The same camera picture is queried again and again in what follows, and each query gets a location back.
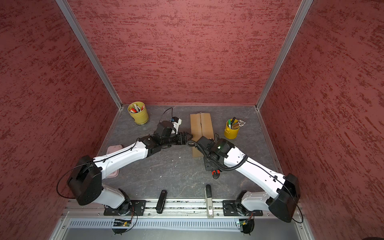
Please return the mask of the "red black utility knife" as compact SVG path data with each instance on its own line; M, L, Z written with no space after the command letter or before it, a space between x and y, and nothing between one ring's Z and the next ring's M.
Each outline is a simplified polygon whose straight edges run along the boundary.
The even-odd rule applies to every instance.
M220 177L220 174L221 174L220 170L213 170L212 171L213 179L215 179L215 180L218 179Z

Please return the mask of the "brown cardboard express box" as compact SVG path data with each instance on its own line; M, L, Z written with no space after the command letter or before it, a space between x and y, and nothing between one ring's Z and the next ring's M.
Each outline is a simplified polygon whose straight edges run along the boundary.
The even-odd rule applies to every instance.
M197 142L201 137L214 138L214 130L210 113L191 114L192 141Z

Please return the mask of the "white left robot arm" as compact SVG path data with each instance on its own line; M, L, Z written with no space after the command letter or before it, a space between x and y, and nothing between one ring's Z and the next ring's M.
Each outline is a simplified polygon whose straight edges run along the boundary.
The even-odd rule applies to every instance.
M121 189L111 188L103 180L113 172L139 160L148 158L173 145L186 145L193 138L180 132L175 122L162 121L152 135L137 140L112 154L91 158L82 157L72 170L67 185L80 206L97 203L126 215L132 210L131 199Z

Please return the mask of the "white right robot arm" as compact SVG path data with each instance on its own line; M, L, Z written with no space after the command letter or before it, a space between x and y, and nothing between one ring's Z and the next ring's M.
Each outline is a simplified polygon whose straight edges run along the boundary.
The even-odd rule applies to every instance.
M263 194L241 191L235 209L241 216L262 211L272 213L279 220L290 223L300 200L299 180L292 174L277 173L243 153L233 143L201 137L188 141L188 146L203 154L206 170L218 179L222 172L237 171L264 190Z

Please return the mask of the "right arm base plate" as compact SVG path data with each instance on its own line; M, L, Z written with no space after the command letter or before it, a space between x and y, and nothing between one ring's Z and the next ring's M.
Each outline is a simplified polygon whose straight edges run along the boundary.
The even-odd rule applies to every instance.
M263 216L263 211L247 210L240 202L232 200L224 200L223 202L223 212L224 216L238 216L238 217L261 217Z

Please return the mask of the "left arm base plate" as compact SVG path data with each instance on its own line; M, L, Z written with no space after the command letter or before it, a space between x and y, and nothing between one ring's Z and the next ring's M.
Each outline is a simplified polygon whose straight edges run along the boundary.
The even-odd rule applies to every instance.
M104 216L132 217L134 214L143 216L146 203L146 200L125 200L117 209L105 206Z

